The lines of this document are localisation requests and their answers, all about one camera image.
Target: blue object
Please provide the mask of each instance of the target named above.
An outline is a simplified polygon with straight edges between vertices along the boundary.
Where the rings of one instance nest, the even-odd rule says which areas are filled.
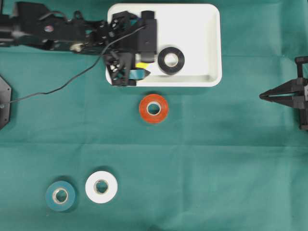
[[[130,70],[129,79],[142,80],[145,78],[144,69]]]
[[[59,201],[57,199],[56,195],[59,191],[64,191],[66,193],[64,201]],[[48,187],[46,191],[46,203],[52,210],[62,212],[68,210],[73,205],[75,195],[75,190],[71,184],[66,181],[57,181]]]
[[[130,25],[131,26],[134,25],[138,20],[139,20],[139,18],[138,19],[131,19],[130,20]]]

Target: teal tape roll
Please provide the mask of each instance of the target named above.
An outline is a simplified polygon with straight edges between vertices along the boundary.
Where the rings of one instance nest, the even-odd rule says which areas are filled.
[[[64,191],[66,198],[63,201],[59,201],[57,193]],[[66,181],[57,181],[48,187],[46,191],[46,203],[49,208],[54,211],[62,212],[68,210],[75,201],[75,190],[73,186]]]

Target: tape roll hole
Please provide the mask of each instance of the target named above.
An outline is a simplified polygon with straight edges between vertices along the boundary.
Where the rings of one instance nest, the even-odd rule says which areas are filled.
[[[67,190],[64,188],[56,189],[55,191],[53,191],[52,199],[58,205],[64,204],[68,199]]]
[[[155,116],[158,115],[162,107],[158,102],[150,102],[146,108],[148,114]]]
[[[166,54],[166,56],[164,58],[164,62],[168,67],[174,67],[174,66],[178,65],[179,58],[176,54],[169,53],[169,54]]]
[[[106,181],[104,181],[104,180],[98,180],[94,184],[94,190],[98,194],[104,194],[108,190],[108,183]]]

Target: black tape roll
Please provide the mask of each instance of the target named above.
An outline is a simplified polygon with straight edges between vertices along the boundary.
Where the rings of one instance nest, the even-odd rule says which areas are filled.
[[[165,57],[168,54],[175,54],[178,57],[178,62],[175,66],[169,66],[165,62]],[[167,75],[174,75],[179,72],[185,64],[184,54],[175,47],[168,47],[163,49],[158,55],[158,65],[160,69],[165,72]]]

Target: green cloth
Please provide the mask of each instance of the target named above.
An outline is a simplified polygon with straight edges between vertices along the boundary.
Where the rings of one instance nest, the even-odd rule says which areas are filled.
[[[70,18],[81,10],[88,20],[105,19],[115,3],[39,2]],[[112,87],[101,63],[61,92],[12,105],[12,119],[0,131],[0,230],[308,230],[308,134],[298,129],[298,111],[258,97],[296,78],[294,58],[308,54],[308,3],[206,3],[221,14],[217,86]],[[12,9],[6,0],[4,13]],[[1,48],[0,73],[15,99],[52,90],[94,60]],[[170,108],[158,125],[146,124],[138,112],[140,100],[153,92]],[[104,205],[85,194],[96,170],[112,172],[119,184]],[[76,189],[68,212],[46,205],[46,189],[57,180]]]

